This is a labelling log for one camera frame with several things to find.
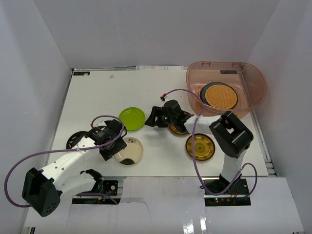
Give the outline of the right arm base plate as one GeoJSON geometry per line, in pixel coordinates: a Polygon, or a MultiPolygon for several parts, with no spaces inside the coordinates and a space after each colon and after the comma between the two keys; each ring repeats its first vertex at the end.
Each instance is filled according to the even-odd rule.
{"type": "MultiPolygon", "coordinates": [[[[226,185],[220,183],[218,179],[204,180],[205,186],[213,193],[219,193],[225,189],[226,185]]],[[[226,207],[226,206],[251,206],[249,197],[249,187],[246,179],[240,179],[226,193],[222,195],[212,195],[204,191],[204,201],[206,207],[226,207]]]]}

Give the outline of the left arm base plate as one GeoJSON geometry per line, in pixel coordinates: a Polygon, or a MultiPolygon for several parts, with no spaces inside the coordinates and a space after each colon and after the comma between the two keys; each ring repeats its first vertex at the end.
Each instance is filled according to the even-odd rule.
{"type": "MultiPolygon", "coordinates": [[[[120,202],[120,199],[117,198],[118,195],[118,180],[103,180],[97,182],[95,186],[85,193],[101,193],[106,194],[117,203],[120,202]]],[[[105,196],[79,196],[72,199],[72,204],[80,205],[115,205],[115,203],[105,197],[105,196]]]]}

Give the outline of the green glossy plate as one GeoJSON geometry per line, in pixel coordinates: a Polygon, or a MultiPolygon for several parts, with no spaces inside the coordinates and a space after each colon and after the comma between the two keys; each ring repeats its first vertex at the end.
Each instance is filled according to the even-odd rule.
{"type": "Polygon", "coordinates": [[[120,112],[119,119],[128,131],[136,131],[144,125],[145,113],[137,107],[128,107],[120,112]]]}

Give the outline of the red and teal plate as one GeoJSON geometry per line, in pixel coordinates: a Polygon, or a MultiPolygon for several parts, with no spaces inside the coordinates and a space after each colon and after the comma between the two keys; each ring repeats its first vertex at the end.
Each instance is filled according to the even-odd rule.
{"type": "Polygon", "coordinates": [[[204,102],[204,99],[203,99],[203,96],[202,96],[202,91],[203,89],[200,89],[200,92],[199,92],[199,97],[200,97],[200,99],[201,99],[201,101],[203,101],[204,102]]]}

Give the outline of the cream ceramic plate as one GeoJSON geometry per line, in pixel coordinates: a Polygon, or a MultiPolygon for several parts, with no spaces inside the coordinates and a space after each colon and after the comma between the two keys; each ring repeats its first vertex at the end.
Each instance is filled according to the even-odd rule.
{"type": "Polygon", "coordinates": [[[134,137],[124,138],[127,146],[114,155],[114,158],[123,165],[134,165],[138,163],[144,153],[142,143],[134,137]]]}

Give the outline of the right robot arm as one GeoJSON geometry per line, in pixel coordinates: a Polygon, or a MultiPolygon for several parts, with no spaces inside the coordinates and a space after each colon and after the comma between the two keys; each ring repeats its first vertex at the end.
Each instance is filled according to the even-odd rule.
{"type": "Polygon", "coordinates": [[[172,99],[165,101],[161,107],[152,107],[144,123],[146,126],[166,128],[174,126],[183,134],[191,135],[191,155],[195,156],[195,134],[211,134],[224,153],[222,171],[217,180],[220,192],[213,192],[200,180],[203,189],[210,195],[232,194],[238,188],[242,170],[248,165],[243,163],[244,155],[254,139],[251,131],[232,112],[220,116],[196,116],[183,111],[179,103],[172,99]]]}

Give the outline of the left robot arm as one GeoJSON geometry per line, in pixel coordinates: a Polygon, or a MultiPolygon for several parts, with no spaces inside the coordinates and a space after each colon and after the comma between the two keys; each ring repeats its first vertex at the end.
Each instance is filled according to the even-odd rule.
{"type": "Polygon", "coordinates": [[[41,216],[50,215],[61,200],[76,195],[108,196],[104,178],[94,169],[75,172],[88,160],[101,156],[105,161],[125,149],[124,125],[107,120],[91,130],[76,132],[66,143],[66,153],[41,169],[30,169],[25,176],[22,198],[41,216]]]}

